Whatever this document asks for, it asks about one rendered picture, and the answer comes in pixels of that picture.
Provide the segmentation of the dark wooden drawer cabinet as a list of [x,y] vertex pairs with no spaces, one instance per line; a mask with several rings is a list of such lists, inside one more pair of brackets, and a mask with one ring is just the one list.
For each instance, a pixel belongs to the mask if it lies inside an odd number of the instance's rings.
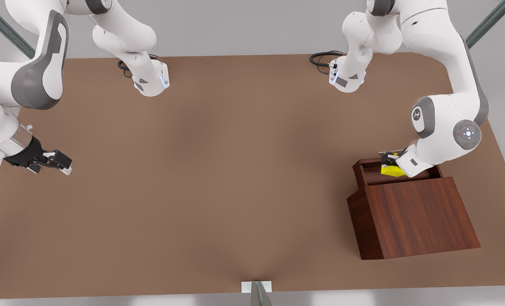
[[363,260],[481,246],[451,177],[365,186],[347,203]]

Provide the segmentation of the yellow square block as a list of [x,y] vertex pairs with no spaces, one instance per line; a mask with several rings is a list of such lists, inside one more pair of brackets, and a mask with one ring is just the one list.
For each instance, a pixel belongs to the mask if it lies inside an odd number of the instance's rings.
[[406,176],[406,173],[397,165],[381,165],[381,174],[384,176],[400,177]]

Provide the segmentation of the dark wooden drawer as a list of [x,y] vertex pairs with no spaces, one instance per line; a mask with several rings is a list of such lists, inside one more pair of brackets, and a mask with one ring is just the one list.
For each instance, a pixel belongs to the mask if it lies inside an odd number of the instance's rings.
[[353,171],[359,189],[365,186],[373,186],[379,184],[390,184],[406,181],[419,181],[427,179],[442,178],[439,166],[435,165],[433,168],[424,170],[414,177],[408,176],[385,176],[381,174],[381,159],[360,159],[353,165]]

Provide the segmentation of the silver frame post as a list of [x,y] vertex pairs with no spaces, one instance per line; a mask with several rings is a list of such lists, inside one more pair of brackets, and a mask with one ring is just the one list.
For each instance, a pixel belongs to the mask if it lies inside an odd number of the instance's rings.
[[492,27],[505,16],[505,0],[501,0],[483,21],[467,36],[466,44],[472,48]]
[[273,306],[262,282],[254,281],[251,283],[250,303],[251,306]]
[[35,49],[2,16],[0,16],[0,33],[27,58],[32,59],[35,56]]

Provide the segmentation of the white frame post foot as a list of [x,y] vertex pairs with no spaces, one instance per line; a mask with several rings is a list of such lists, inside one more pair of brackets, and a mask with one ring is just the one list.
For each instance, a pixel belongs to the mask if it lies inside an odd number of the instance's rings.
[[262,284],[266,292],[272,292],[272,281],[243,281],[241,282],[241,292],[251,293],[255,283]]

